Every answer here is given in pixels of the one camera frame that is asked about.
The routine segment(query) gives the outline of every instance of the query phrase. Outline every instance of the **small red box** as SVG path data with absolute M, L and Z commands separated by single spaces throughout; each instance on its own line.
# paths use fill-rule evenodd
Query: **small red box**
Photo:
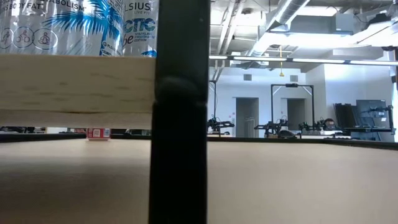
M 111 130 L 109 128 L 87 128 L 88 140 L 107 141 L 111 138 Z

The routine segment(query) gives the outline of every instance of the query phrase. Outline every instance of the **celsius can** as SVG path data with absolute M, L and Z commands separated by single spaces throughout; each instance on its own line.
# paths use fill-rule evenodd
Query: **celsius can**
M 159 0 L 126 0 L 123 54 L 156 57 Z
M 122 55 L 124 0 L 0 0 L 0 53 Z
M 107 141 L 111 138 L 111 130 L 109 128 L 87 128 L 86 135 L 90 141 Z

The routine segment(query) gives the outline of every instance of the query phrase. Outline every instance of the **doorway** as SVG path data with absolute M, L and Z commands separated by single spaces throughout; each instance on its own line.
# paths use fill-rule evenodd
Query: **doorway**
M 236 137 L 258 138 L 259 131 L 254 130 L 259 124 L 259 98 L 236 99 Z
M 287 121 L 291 131 L 298 131 L 305 121 L 305 99 L 287 99 Z

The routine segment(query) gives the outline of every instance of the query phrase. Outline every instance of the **beige tabletop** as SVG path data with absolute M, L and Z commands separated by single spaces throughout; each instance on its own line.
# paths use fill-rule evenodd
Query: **beige tabletop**
M 0 144 L 0 223 L 147 223 L 149 141 Z M 398 223 L 398 152 L 208 144 L 208 223 Z

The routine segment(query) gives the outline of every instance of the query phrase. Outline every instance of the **yellow hanging object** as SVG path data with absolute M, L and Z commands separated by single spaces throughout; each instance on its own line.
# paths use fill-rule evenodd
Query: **yellow hanging object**
M 280 46 L 279 49 L 280 49 L 280 57 L 282 58 L 282 46 Z M 285 75 L 282 71 L 283 66 L 284 66 L 284 63 L 280 62 L 280 74 L 279 74 L 280 77 L 285 77 Z

